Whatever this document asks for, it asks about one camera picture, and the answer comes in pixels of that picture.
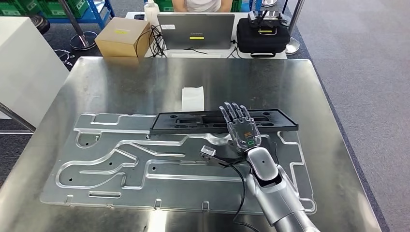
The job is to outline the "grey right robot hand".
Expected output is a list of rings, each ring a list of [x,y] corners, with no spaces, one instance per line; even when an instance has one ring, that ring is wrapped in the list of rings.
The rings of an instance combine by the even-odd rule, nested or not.
[[[257,124],[245,106],[225,101],[219,109],[233,144],[239,152],[246,152],[261,145],[262,138]]]

